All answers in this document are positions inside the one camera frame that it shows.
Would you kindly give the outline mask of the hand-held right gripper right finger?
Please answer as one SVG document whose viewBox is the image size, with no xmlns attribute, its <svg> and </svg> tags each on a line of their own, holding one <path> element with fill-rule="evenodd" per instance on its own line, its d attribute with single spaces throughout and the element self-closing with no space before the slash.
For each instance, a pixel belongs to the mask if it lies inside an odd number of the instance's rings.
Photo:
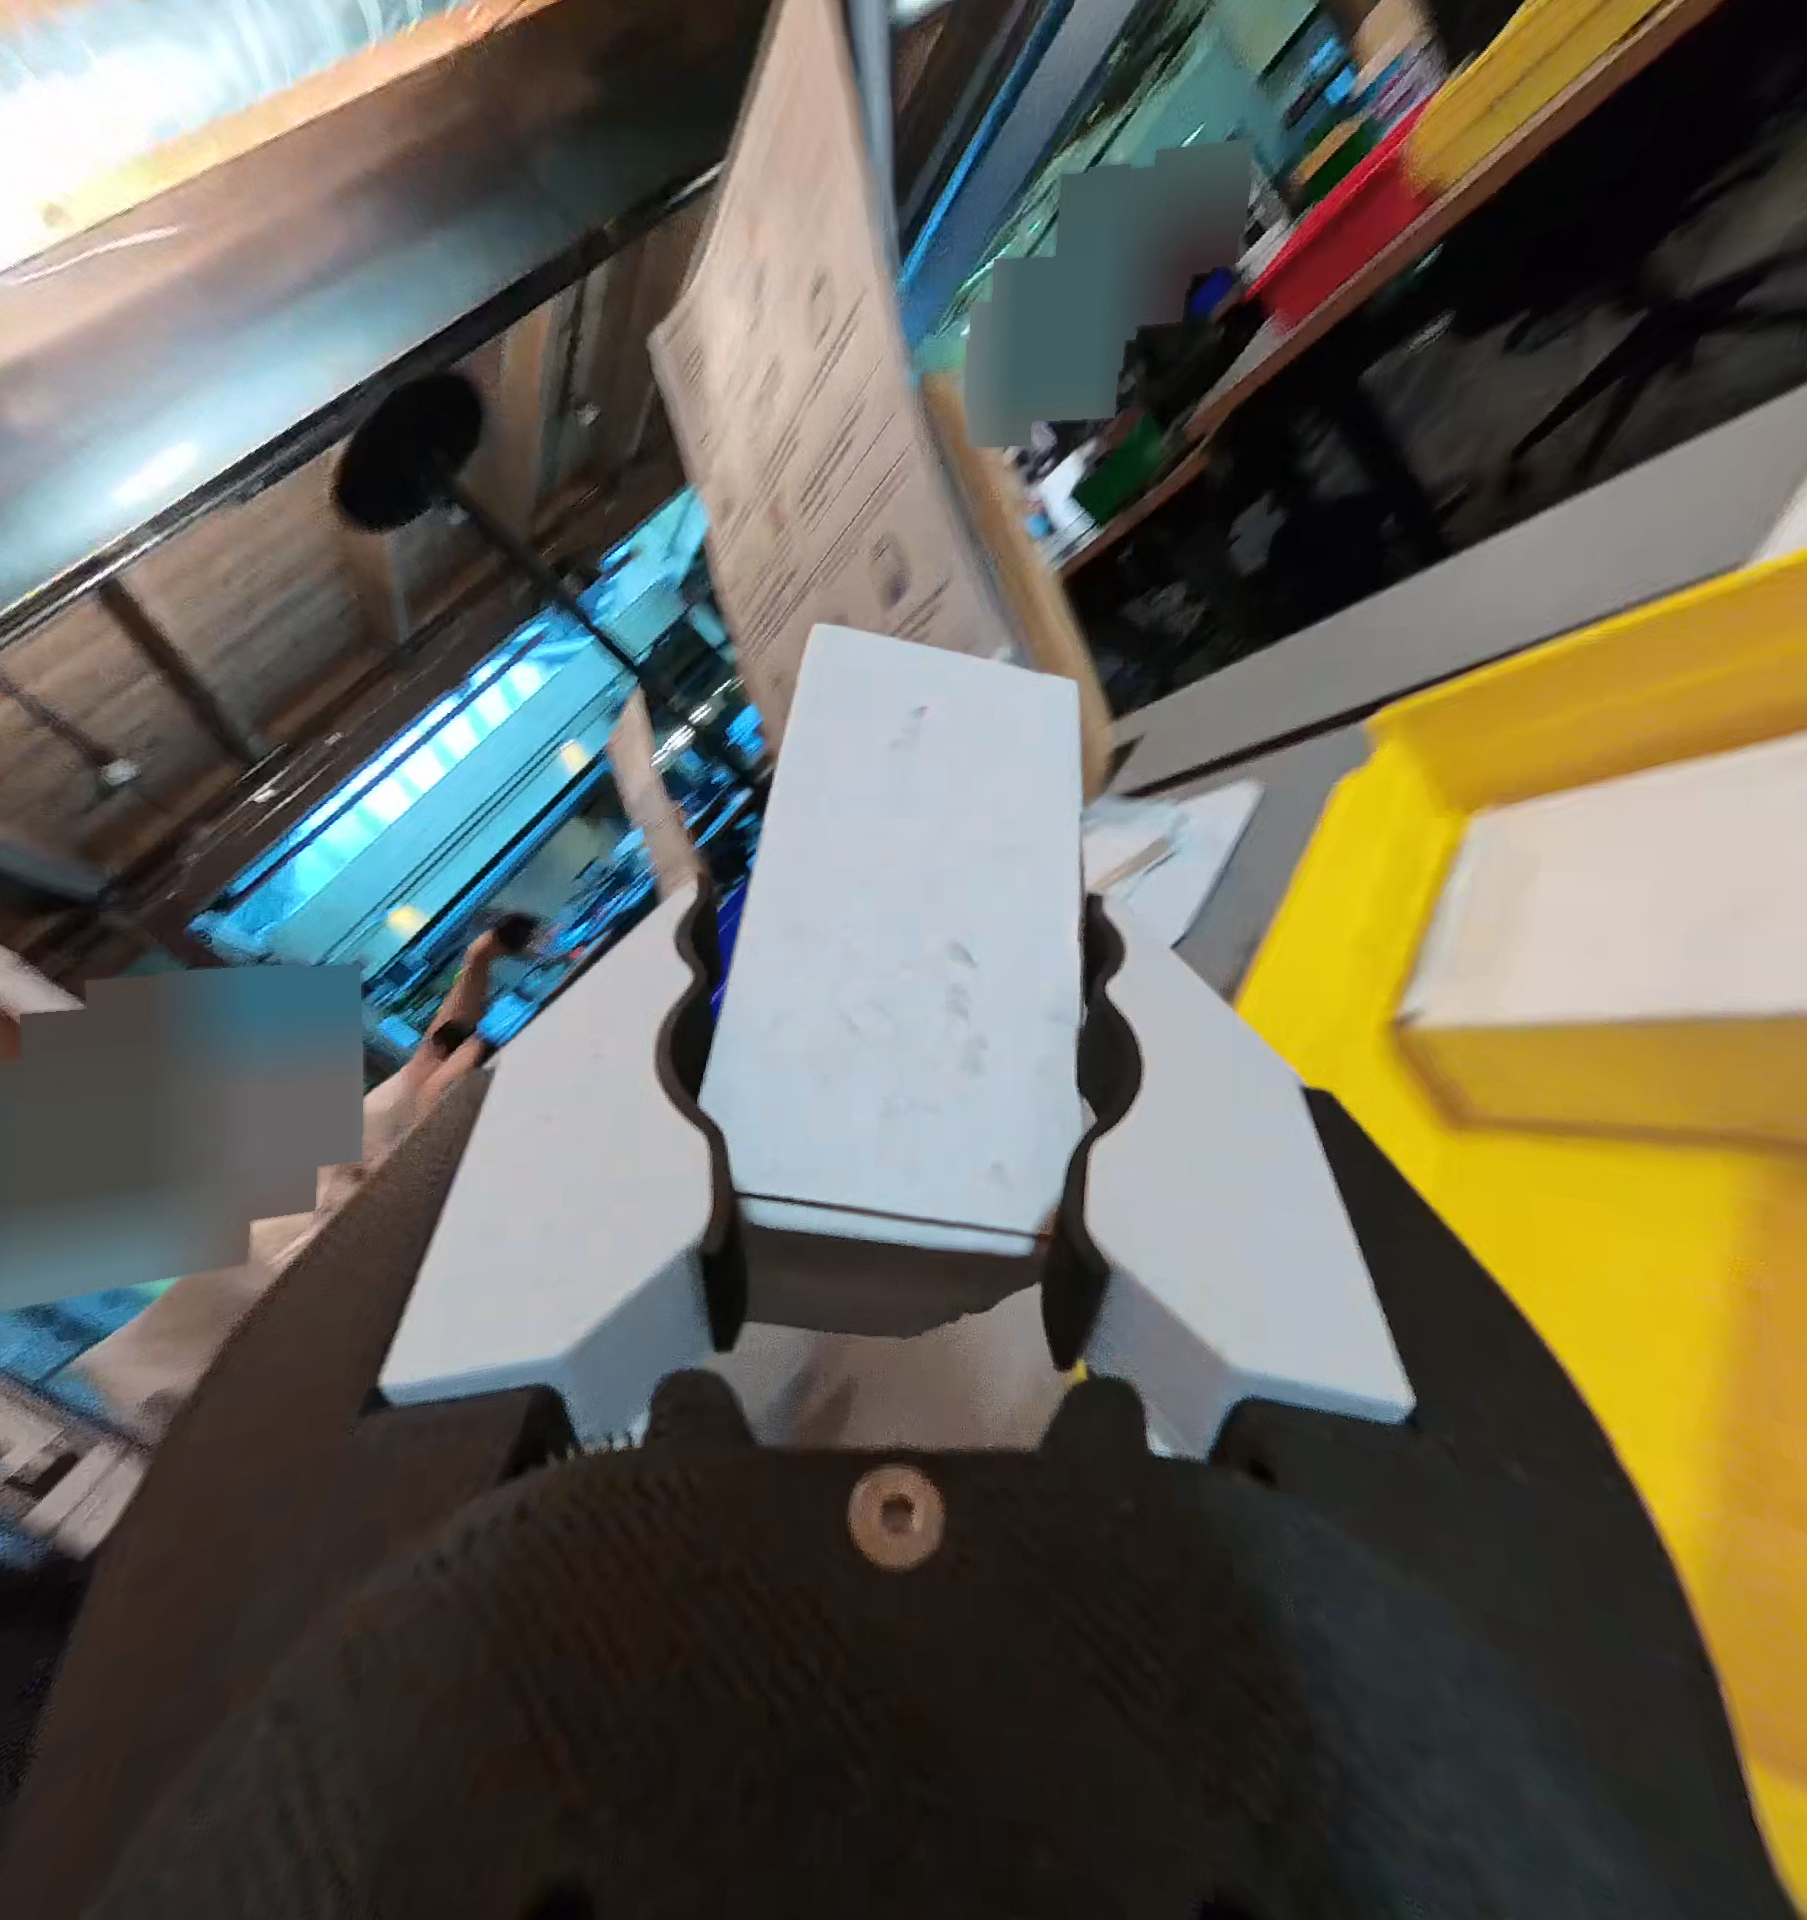
<svg viewBox="0 0 1807 1920">
<path fill-rule="evenodd" d="M 1083 990 L 1089 1124 L 1039 1282 L 1058 1371 L 1135 1390 L 1167 1458 L 1212 1458 L 1251 1402 L 1402 1426 L 1415 1391 L 1299 1075 L 1099 896 Z"/>
</svg>

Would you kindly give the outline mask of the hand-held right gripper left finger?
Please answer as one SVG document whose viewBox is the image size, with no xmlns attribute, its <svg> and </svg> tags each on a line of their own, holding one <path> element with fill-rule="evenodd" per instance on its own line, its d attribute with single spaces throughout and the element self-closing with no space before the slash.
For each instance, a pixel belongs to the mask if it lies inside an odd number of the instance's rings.
<svg viewBox="0 0 1807 1920">
<path fill-rule="evenodd" d="M 549 1390 L 580 1441 L 730 1352 L 747 1260 L 703 1112 L 721 955 L 693 880 L 500 1052 L 380 1369 L 396 1407 Z"/>
</svg>

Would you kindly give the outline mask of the yellow plastic bin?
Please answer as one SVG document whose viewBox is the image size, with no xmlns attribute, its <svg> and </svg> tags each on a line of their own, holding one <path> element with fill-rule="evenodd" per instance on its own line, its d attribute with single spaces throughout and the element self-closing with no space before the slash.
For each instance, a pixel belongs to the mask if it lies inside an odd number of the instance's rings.
<svg viewBox="0 0 1807 1920">
<path fill-rule="evenodd" d="M 1467 1128 L 1386 1020 L 1467 814 L 1807 732 L 1807 549 L 1385 709 L 1236 1011 L 1566 1364 L 1672 1549 L 1807 1916 L 1807 1152 Z"/>
</svg>

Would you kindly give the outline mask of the white cardboard mailer box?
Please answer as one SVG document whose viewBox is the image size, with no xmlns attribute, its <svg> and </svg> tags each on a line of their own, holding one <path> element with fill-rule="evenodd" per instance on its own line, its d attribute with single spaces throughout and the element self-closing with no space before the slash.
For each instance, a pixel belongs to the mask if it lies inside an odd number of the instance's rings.
<svg viewBox="0 0 1807 1920">
<path fill-rule="evenodd" d="M 1807 1149 L 1807 733 L 1471 816 L 1395 1030 L 1461 1122 Z"/>
<path fill-rule="evenodd" d="M 1075 683 L 818 627 L 700 1101 L 751 1324 L 909 1338 L 1037 1277 L 1083 1139 Z"/>
</svg>

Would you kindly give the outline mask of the blue white paper leaflet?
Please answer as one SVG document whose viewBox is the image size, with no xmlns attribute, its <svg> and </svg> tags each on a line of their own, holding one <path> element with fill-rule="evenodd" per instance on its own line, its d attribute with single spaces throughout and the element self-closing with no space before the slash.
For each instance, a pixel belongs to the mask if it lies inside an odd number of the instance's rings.
<svg viewBox="0 0 1807 1920">
<path fill-rule="evenodd" d="M 1185 799 L 1105 795 L 1083 808 L 1084 893 L 1166 948 L 1197 925 L 1263 799 L 1229 781 Z"/>
</svg>

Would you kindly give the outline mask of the printed instruction sheet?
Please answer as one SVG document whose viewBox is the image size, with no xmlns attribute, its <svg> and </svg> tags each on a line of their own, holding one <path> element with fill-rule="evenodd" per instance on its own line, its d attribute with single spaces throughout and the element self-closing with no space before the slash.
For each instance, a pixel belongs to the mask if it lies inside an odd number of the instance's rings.
<svg viewBox="0 0 1807 1920">
<path fill-rule="evenodd" d="M 816 627 L 1017 659 L 915 390 L 840 5 L 770 11 L 650 356 L 773 753 Z"/>
</svg>

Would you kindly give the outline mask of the red plastic bin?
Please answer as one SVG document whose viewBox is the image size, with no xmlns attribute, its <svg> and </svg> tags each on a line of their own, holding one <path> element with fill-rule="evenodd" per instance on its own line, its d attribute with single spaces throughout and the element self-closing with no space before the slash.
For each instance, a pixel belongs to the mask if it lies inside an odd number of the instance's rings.
<svg viewBox="0 0 1807 1920">
<path fill-rule="evenodd" d="M 1431 197 L 1404 167 L 1407 142 L 1410 124 L 1401 122 L 1280 244 L 1249 288 L 1249 298 L 1267 323 L 1296 329 L 1422 219 Z"/>
</svg>

